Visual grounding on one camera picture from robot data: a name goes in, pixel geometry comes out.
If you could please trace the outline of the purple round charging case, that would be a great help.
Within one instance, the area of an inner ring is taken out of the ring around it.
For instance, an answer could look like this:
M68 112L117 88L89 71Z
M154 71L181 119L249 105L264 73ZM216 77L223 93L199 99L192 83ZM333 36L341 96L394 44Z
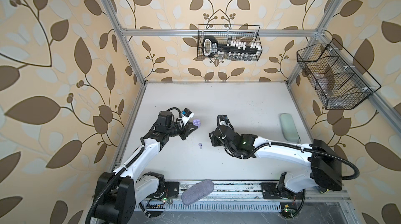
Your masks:
M197 127L200 127L200 126L201 126L201 121L200 121L199 119L194 119L194 120L193 120L193 124L194 124L195 126L197 126Z

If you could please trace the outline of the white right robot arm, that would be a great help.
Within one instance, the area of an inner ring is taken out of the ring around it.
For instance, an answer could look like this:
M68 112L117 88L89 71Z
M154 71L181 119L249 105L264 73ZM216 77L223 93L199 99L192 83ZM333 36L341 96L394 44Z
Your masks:
M233 158L269 158L299 165L297 171L281 174L277 189L298 193L319 186L341 191L343 181L360 176L358 167L339 157L325 142L315 139L311 144L291 144L273 141L254 134L238 134L231 126L219 125L209 134L214 147L223 147Z

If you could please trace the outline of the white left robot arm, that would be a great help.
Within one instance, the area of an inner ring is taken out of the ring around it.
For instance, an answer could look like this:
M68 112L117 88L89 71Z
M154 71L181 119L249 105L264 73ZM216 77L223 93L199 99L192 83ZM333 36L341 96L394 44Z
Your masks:
M140 147L128 160L113 172L104 172L99 177L85 223L99 219L108 224L126 224L142 200L155 193L164 194L164 175L143 171L171 137L179 136L186 140L197 130L198 127L191 122L193 116L188 108L172 107L159 112L150 130L140 138Z

